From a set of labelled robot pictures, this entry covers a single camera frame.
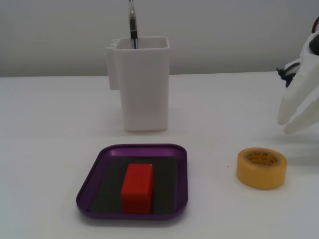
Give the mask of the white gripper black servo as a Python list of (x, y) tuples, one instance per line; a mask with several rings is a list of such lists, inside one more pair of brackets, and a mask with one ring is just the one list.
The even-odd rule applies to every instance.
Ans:
[(300, 53), (301, 64), (294, 74), (287, 92), (282, 97), (277, 122), (286, 125), (284, 132), (292, 134), (305, 129), (319, 121), (319, 99), (312, 101), (298, 116), (291, 119), (301, 103), (319, 85), (319, 56), (315, 55), (309, 43), (317, 37), (318, 31), (312, 33), (303, 45)]

